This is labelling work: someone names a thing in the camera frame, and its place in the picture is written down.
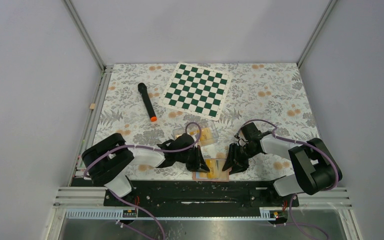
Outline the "yellow credit card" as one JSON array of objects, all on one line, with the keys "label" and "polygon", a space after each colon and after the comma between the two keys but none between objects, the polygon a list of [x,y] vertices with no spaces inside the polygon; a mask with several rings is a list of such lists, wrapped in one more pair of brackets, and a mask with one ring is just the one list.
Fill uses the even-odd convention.
[{"label": "yellow credit card", "polygon": [[207,159],[205,159],[205,163],[209,169],[209,172],[206,172],[206,178],[207,179],[214,179],[216,177],[214,161],[212,159],[207,158]]},{"label": "yellow credit card", "polygon": [[223,167],[225,165],[224,159],[216,159],[214,161],[214,178],[220,181],[227,181],[229,178],[229,175],[226,171],[223,170]]}]

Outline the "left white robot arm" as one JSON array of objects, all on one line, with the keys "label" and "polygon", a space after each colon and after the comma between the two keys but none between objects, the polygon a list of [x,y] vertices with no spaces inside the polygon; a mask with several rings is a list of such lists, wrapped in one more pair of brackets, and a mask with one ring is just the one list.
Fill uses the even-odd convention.
[{"label": "left white robot arm", "polygon": [[156,146],[127,144],[120,133],[114,133],[85,150],[81,159],[86,167],[84,175],[92,185],[107,188],[124,206],[135,200],[133,185],[123,172],[128,166],[168,168],[179,162],[190,172],[210,171],[197,139],[187,133]]}]

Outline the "clear acrylic card box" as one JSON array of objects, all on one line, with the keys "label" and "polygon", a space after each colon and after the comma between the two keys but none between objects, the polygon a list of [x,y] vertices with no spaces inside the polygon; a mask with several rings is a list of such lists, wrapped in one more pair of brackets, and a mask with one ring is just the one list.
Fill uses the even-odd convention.
[{"label": "clear acrylic card box", "polygon": [[186,128],[178,128],[178,129],[173,130],[173,136],[175,139],[177,139],[182,134],[187,133],[187,134],[191,135],[195,140],[197,139],[197,137],[199,137],[199,140],[200,140],[200,136],[201,136],[200,131],[203,128],[210,128],[212,131],[213,137],[214,137],[214,144],[218,142],[219,134],[218,134],[218,131],[216,129],[216,125],[213,121],[201,122],[201,123],[199,123],[199,126],[200,126],[200,128],[196,124],[188,123]]}]

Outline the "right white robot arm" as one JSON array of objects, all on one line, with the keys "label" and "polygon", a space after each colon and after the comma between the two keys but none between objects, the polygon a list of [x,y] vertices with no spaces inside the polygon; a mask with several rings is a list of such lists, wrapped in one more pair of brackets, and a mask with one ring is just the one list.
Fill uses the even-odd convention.
[{"label": "right white robot arm", "polygon": [[281,205],[288,195],[305,193],[314,195],[337,187],[343,175],[320,138],[308,141],[293,140],[276,135],[273,130],[262,132],[256,126],[256,120],[244,123],[234,136],[244,137],[244,145],[229,145],[223,171],[233,175],[249,168],[249,160],[259,154],[272,154],[291,162],[293,174],[275,179],[267,191],[267,201],[273,206]]}]

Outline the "tan leather card holder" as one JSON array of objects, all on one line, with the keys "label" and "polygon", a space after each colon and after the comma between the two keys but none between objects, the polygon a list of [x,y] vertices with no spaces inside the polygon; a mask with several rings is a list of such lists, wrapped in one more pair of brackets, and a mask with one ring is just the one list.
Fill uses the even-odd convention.
[{"label": "tan leather card holder", "polygon": [[209,172],[193,172],[192,179],[194,181],[201,182],[228,182],[229,181],[229,171],[223,170],[225,165],[225,159],[216,159],[216,158],[206,158],[205,163],[209,167]]}]

